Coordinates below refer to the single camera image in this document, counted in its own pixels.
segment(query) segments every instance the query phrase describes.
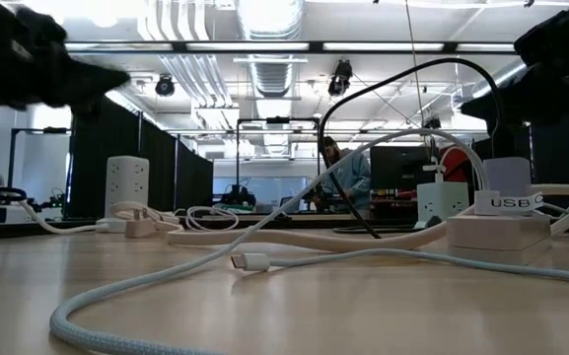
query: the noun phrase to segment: computer monitor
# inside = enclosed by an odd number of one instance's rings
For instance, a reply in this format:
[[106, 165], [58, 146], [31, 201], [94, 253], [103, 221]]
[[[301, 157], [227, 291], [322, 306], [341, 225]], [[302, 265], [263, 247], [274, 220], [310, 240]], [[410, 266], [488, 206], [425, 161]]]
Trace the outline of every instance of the computer monitor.
[[293, 199], [293, 196], [288, 196], [288, 197], [284, 197], [284, 198], [280, 199], [280, 207], [284, 206], [284, 203], [286, 203], [292, 199]]
[[371, 188], [409, 190], [419, 183], [433, 182], [435, 175], [422, 171], [430, 164], [430, 155], [428, 147], [372, 147]]

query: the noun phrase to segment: spotlight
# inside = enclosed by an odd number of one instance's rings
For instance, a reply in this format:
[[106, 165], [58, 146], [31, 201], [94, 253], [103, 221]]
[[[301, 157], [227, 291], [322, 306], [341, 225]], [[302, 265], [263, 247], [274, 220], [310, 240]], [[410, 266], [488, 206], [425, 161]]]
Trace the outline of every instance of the spotlight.
[[352, 77], [352, 66], [347, 59], [340, 59], [330, 85], [327, 87], [327, 92], [331, 96], [342, 96], [345, 91], [350, 87], [350, 78]]
[[155, 92], [159, 96], [168, 97], [175, 93], [175, 84], [173, 84], [173, 76], [169, 74], [162, 74], [159, 77], [159, 82], [155, 86]]
[[434, 115], [433, 117], [431, 117], [431, 119], [429, 119], [428, 122], [426, 122], [422, 128], [428, 128], [428, 129], [440, 129], [442, 128], [442, 123], [440, 122], [440, 117], [438, 117], [437, 115]]

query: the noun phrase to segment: black curtain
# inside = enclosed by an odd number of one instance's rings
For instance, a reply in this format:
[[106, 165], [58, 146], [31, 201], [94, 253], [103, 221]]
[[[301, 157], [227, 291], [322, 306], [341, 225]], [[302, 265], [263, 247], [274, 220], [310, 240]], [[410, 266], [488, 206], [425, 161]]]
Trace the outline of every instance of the black curtain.
[[211, 205], [213, 179], [213, 163], [178, 141], [175, 208]]
[[107, 159], [114, 156], [137, 156], [139, 117], [102, 98], [98, 117], [81, 119], [74, 114], [69, 153], [70, 190], [65, 217], [69, 219], [103, 218]]
[[[569, 183], [569, 114], [556, 124], [531, 129], [534, 183]], [[568, 207], [569, 196], [546, 196], [545, 201]]]
[[175, 149], [177, 140], [142, 119], [139, 156], [148, 159], [148, 205], [160, 211], [175, 210]]

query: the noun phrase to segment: electrical outlet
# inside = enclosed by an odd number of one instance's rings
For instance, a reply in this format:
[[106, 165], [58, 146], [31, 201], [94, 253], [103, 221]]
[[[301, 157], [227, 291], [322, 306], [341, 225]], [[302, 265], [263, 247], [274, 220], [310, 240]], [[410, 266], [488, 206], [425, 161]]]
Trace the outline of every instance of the electrical outlet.
[[418, 185], [417, 192], [420, 223], [426, 223], [433, 216], [446, 221], [469, 205], [468, 185], [465, 182], [423, 183]]

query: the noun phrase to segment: plug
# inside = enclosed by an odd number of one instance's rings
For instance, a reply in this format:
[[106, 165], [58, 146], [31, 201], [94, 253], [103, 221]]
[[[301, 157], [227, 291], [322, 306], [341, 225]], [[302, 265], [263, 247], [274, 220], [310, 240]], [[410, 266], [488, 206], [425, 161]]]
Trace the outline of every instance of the plug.
[[146, 238], [154, 235], [155, 221], [148, 217], [146, 209], [142, 211], [144, 219], [140, 219], [139, 210], [133, 211], [135, 219], [133, 221], [126, 221], [126, 229], [124, 236], [126, 238]]
[[235, 268], [243, 271], [267, 271], [271, 267], [271, 261], [264, 253], [232, 255], [232, 263]]

